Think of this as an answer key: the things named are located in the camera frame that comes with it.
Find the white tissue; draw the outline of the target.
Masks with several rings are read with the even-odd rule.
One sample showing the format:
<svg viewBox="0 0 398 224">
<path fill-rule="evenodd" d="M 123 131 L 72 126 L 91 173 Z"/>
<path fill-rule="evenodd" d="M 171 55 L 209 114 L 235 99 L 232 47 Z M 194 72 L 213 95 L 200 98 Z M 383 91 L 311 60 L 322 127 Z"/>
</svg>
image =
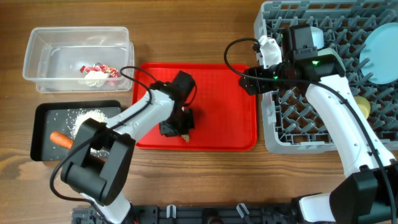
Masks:
<svg viewBox="0 0 398 224">
<path fill-rule="evenodd" d="M 88 87 L 101 87 L 105 84 L 106 79 L 109 77 L 108 73 L 104 72 L 96 72 L 96 71 L 90 71 L 88 72 L 84 79 L 79 81 L 79 84 L 88 86 Z"/>
</svg>

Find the light blue plate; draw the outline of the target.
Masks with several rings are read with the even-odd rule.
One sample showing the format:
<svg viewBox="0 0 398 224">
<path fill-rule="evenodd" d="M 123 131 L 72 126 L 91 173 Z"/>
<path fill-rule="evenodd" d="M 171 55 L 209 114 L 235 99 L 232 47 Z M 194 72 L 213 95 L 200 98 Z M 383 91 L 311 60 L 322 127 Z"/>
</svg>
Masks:
<svg viewBox="0 0 398 224">
<path fill-rule="evenodd" d="M 364 75 L 372 73 L 371 83 L 385 85 L 397 80 L 397 23 L 384 24 L 365 40 L 360 62 L 369 61 L 361 68 Z"/>
</svg>

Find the brown food scrap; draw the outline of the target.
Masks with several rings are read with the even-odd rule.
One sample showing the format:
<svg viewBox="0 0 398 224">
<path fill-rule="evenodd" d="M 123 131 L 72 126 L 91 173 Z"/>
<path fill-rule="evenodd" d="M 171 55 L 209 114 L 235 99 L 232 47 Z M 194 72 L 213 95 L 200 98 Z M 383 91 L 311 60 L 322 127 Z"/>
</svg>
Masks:
<svg viewBox="0 0 398 224">
<path fill-rule="evenodd" d="M 190 136 L 188 134 L 183 134 L 181 135 L 181 138 L 185 141 L 185 142 L 189 142 L 190 141 Z"/>
</svg>

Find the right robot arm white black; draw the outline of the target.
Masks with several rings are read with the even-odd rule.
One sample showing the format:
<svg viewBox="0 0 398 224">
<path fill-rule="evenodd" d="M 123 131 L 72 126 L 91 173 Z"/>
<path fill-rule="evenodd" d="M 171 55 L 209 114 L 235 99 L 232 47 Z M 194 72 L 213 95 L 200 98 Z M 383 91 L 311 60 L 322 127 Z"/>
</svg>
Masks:
<svg viewBox="0 0 398 224">
<path fill-rule="evenodd" d="M 320 115 L 340 156 L 345 180 L 326 194 L 303 196 L 298 210 L 306 222 L 397 221 L 397 160 L 376 136 L 349 87 L 345 67 L 332 49 L 318 49 L 308 25 L 281 33 L 281 43 L 262 36 L 253 49 L 261 65 L 241 73 L 250 95 L 293 86 Z"/>
</svg>

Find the orange carrot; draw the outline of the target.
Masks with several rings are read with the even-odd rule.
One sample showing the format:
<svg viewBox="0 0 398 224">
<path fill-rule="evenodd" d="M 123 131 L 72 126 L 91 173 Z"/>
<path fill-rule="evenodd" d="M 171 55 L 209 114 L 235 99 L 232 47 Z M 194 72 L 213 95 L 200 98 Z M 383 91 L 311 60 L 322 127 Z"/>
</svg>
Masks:
<svg viewBox="0 0 398 224">
<path fill-rule="evenodd" d="M 64 147 L 65 149 L 71 149 L 73 146 L 73 140 L 58 131 L 54 131 L 50 134 L 50 140 L 54 144 Z"/>
</svg>

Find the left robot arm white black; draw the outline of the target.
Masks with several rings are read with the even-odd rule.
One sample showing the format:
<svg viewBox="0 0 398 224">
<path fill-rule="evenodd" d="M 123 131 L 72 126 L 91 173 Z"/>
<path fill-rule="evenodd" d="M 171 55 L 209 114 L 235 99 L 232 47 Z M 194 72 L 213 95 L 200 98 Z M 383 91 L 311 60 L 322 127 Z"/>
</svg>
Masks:
<svg viewBox="0 0 398 224">
<path fill-rule="evenodd" d="M 187 98 L 195 94 L 191 75 L 179 71 L 171 82 L 156 81 L 144 96 L 118 115 L 84 121 L 68 156 L 57 166 L 61 180 L 90 203 L 88 213 L 74 223 L 134 223 L 131 203 L 122 189 L 136 142 L 158 126 L 165 137 L 189 138 L 194 128 Z"/>
</svg>

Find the mint green bowl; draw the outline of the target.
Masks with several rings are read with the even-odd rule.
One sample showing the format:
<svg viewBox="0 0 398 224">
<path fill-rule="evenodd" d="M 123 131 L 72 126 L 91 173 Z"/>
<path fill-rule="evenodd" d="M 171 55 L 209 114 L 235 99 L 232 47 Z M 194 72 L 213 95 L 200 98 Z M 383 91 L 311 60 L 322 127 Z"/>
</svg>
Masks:
<svg viewBox="0 0 398 224">
<path fill-rule="evenodd" d="M 341 59 L 341 57 L 338 55 L 338 53 L 333 49 L 333 48 L 324 48 L 318 51 L 318 56 L 322 56 L 322 55 L 334 55 L 336 57 L 336 59 L 338 60 L 338 62 L 340 63 L 340 65 L 343 67 L 344 72 L 346 71 L 345 69 L 345 65 Z"/>
</svg>

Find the yellow plastic cup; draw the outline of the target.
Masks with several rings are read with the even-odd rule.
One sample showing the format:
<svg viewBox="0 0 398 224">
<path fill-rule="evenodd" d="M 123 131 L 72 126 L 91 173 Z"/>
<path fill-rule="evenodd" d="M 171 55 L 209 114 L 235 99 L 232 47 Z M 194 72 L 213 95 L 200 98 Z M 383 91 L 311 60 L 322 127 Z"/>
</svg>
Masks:
<svg viewBox="0 0 398 224">
<path fill-rule="evenodd" d="M 370 102 L 362 96 L 355 96 L 354 100 L 357 103 L 358 108 L 361 110 L 363 116 L 368 119 L 371 112 Z"/>
</svg>

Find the red snack wrapper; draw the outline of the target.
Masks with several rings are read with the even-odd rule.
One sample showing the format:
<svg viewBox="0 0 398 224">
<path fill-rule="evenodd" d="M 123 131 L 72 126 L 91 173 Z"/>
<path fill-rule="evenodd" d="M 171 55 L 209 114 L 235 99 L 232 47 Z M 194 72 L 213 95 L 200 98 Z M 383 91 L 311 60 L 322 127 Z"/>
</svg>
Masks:
<svg viewBox="0 0 398 224">
<path fill-rule="evenodd" d="M 117 81 L 115 81 L 114 78 L 118 78 L 119 77 L 119 72 L 118 72 L 117 69 L 115 69 L 113 67 L 110 67 L 108 65 L 104 65 L 104 64 L 101 64 L 101 63 L 96 63 L 96 64 L 94 64 L 91 67 L 84 65 L 84 66 L 82 66 L 80 68 L 80 72 L 82 74 L 84 74 L 84 76 L 90 71 L 96 71 L 96 72 L 101 71 L 101 72 L 104 72 L 104 73 L 108 73 L 109 77 L 106 79 L 105 84 L 111 85 L 111 86 L 115 86 L 117 84 Z"/>
</svg>

